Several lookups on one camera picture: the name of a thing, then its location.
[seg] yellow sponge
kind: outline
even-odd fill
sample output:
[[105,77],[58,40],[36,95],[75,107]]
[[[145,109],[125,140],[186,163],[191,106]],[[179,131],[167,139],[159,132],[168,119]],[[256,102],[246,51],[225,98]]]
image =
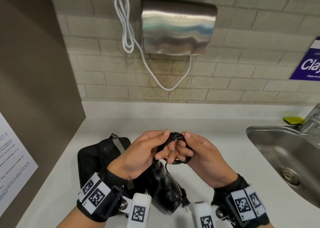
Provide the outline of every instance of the yellow sponge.
[[304,122],[302,117],[285,117],[283,120],[289,125],[302,125]]

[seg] wrist tracker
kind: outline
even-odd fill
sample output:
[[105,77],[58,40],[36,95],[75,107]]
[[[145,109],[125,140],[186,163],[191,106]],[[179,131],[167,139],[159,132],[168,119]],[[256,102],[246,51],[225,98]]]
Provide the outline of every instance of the wrist tracker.
[[127,183],[103,168],[78,193],[78,209],[91,220],[105,222],[124,195]]
[[224,218],[236,228],[257,228],[270,223],[253,186],[239,174],[233,183],[214,189],[211,205],[219,206]]

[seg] hand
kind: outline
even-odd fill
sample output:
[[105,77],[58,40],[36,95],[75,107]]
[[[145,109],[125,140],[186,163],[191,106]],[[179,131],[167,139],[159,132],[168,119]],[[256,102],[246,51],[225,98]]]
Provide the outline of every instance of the hand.
[[[148,131],[138,137],[124,153],[113,160],[107,169],[118,177],[132,180],[140,176],[152,164],[157,146],[166,142],[169,130]],[[167,158],[174,149],[174,142],[157,153],[159,158]]]
[[[175,157],[184,161],[186,156],[192,156],[187,164],[210,187],[224,187],[238,178],[238,174],[226,163],[219,150],[209,140],[193,133],[182,132],[182,134],[193,151],[186,148],[185,142],[178,140],[174,149]],[[170,156],[168,162],[173,161],[174,158]]]

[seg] faucet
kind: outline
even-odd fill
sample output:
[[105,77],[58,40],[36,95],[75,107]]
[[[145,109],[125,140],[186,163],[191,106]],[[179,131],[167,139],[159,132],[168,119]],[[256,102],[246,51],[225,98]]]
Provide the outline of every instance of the faucet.
[[320,103],[318,103],[304,120],[304,124],[299,127],[300,132],[309,133],[314,127],[320,128]]

